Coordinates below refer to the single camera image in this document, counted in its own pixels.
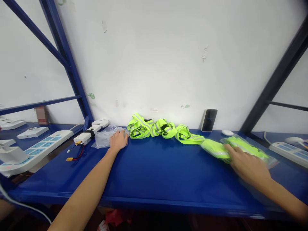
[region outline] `white cable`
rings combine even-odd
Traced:
[[[76,126],[73,126],[70,131],[72,131],[75,127],[79,126],[79,125],[83,125],[83,124],[77,124]]]
[[[48,220],[49,224],[51,224],[51,220],[49,219],[49,217],[48,217],[46,214],[44,214],[41,210],[38,210],[38,209],[36,209],[36,208],[33,208],[33,207],[31,207],[31,206],[28,206],[28,205],[26,205],[26,204],[19,203],[18,201],[13,200],[13,199],[6,193],[6,191],[4,190],[4,188],[3,188],[2,185],[1,185],[1,182],[0,182],[0,192],[2,193],[2,195],[3,195],[9,202],[11,202],[11,203],[13,203],[13,204],[20,205],[20,206],[22,206],[22,207],[26,207],[26,208],[32,209],[32,210],[34,210],[34,211],[36,211],[36,212],[42,214],[42,215]]]
[[[272,145],[272,143],[266,138],[266,132],[263,133],[263,139],[269,143],[270,145]]]

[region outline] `white power strip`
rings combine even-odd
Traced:
[[[19,164],[1,164],[0,172],[3,175],[9,176],[28,171],[73,135],[74,132],[69,130],[62,130],[53,133],[49,137],[25,150],[24,152],[29,156],[29,158],[24,162]]]
[[[269,147],[269,150],[272,150],[273,152],[278,153],[279,155],[282,155],[283,157],[305,168],[308,168],[308,152],[302,149],[284,142],[276,142]]]

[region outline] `white box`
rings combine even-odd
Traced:
[[[48,127],[29,128],[27,131],[19,134],[17,138],[21,140],[26,138],[38,137],[48,130],[49,130]]]

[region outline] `electrical wire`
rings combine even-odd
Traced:
[[[266,132],[263,133],[263,139],[269,143],[270,145],[272,145],[272,143],[266,138]]]
[[[301,146],[305,147],[306,149],[308,149],[308,147],[306,145],[304,145],[302,142],[298,142]]]
[[[9,202],[11,202],[11,203],[13,203],[13,204],[16,204],[16,205],[19,205],[19,206],[22,206],[22,207],[29,208],[29,209],[31,209],[31,210],[33,210],[33,211],[36,211],[36,212],[40,213],[41,215],[43,215],[43,216],[46,218],[46,220],[48,220],[49,224],[51,224],[51,220],[49,219],[49,217],[48,217],[46,214],[44,214],[41,210],[38,210],[38,209],[36,209],[36,208],[33,208],[33,207],[31,207],[31,206],[28,206],[28,205],[26,205],[26,204],[23,204],[23,203],[20,203],[20,202],[18,202],[18,201],[13,200],[13,199],[6,193],[6,191],[4,190],[4,188],[3,188],[2,185],[1,185],[1,182],[0,182],[0,192],[2,193],[2,195],[3,195]]]
[[[75,127],[79,126],[79,125],[83,125],[83,124],[77,124],[76,126],[73,126],[70,131],[72,131]]]
[[[83,153],[84,146],[85,146],[85,145],[83,145],[83,147],[82,147],[82,149],[81,149],[81,152],[80,152],[79,156],[78,156],[77,158],[72,159],[72,160],[78,160],[78,159],[81,157],[81,155],[82,155],[82,153]]]

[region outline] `black strap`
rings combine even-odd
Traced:
[[[85,133],[91,133],[91,139],[93,139],[95,137],[95,133],[92,130],[85,130]]]

